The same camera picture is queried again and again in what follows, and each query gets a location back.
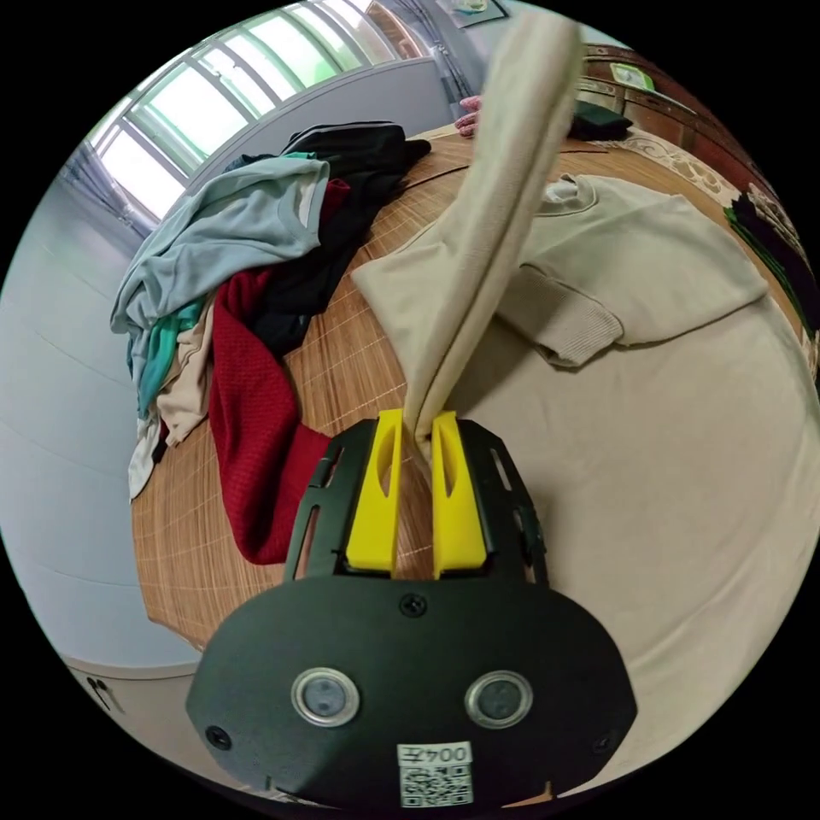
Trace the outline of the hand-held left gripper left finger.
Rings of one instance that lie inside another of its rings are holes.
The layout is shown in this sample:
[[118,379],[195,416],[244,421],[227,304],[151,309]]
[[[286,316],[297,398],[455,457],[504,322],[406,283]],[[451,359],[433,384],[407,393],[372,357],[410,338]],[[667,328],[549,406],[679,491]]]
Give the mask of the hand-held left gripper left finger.
[[345,557],[352,571],[394,571],[400,517],[403,411],[375,420]]

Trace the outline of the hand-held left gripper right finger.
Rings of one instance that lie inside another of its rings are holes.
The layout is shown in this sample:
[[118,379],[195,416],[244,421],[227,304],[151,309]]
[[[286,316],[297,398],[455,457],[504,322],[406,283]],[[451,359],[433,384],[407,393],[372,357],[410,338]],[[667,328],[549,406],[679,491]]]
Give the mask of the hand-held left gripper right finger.
[[453,412],[438,414],[431,428],[433,574],[479,571],[485,545],[472,477]]

